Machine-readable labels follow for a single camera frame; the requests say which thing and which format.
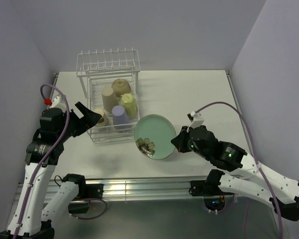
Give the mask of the small metal-lined beige cup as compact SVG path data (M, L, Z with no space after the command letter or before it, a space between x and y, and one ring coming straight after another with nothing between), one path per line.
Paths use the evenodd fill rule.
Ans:
M94 109L94 112L97 114L100 114L102 117L99 119L99 121L96 124L96 127L104 127L108 125L108 117L105 113L105 111L101 108Z

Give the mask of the green floral plate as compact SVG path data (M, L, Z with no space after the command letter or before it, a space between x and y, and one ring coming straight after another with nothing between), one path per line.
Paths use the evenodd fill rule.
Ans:
M134 140L137 149L153 160L171 156L175 150L171 140L176 137L172 123L161 115L151 114L142 117L135 126Z

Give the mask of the pale yellow mug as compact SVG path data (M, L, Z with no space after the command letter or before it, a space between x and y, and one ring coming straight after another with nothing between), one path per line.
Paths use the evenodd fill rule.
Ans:
M128 116L133 117L137 114L137 101L132 93L121 95L121 106L124 107Z

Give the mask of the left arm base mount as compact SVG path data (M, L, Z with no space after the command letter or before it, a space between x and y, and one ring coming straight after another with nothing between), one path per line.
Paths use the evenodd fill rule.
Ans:
M68 205L70 216L81 220L92 220L102 216L108 209L108 204L103 200L104 185L101 183L87 184L84 193L76 196ZM83 217L92 209L99 212L95 216Z

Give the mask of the beige ceramic bowl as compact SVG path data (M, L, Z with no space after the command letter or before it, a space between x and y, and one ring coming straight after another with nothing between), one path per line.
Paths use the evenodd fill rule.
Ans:
M120 98L121 95L128 94L131 92L131 87L126 79L118 78L112 85L112 89L115 92L117 98Z

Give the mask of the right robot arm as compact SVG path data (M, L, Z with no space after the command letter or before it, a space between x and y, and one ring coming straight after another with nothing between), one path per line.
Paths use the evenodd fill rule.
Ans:
M192 196L238 194L273 208L284 219L299 220L299 180L256 162L252 155L233 143L219 141L203 125L183 126L171 143L179 152L194 152L214 166L204 183L190 183Z

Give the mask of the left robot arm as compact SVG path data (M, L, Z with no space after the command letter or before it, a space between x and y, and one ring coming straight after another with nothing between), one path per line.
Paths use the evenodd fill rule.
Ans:
M73 110L61 108L42 112L40 127L26 149L25 177L17 209L7 229L0 232L0 239L52 239L55 235L52 224L74 198L85 197L85 177L67 174L52 200L47 205L44 203L64 142L82 135L102 118L81 102L75 106L82 113L81 118Z

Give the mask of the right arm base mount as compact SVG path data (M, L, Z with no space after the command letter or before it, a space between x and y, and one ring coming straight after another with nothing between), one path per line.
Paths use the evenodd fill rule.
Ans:
M193 180L190 181L190 188L188 190L188 193L193 197L233 195L233 193L221 191L219 185L219 182L212 182L208 180Z

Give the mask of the brown paper-like cup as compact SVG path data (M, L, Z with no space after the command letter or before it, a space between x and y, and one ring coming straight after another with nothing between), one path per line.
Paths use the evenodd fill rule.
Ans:
M111 113L115 106L119 105L118 99L112 87L105 87L102 90L103 107L106 112Z

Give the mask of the lavender plastic cup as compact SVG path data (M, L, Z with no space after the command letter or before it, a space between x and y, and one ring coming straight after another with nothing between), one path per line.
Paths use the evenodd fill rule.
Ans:
M130 118L127 115L125 108L122 106L114 106L112 109L114 128L127 129L130 128Z

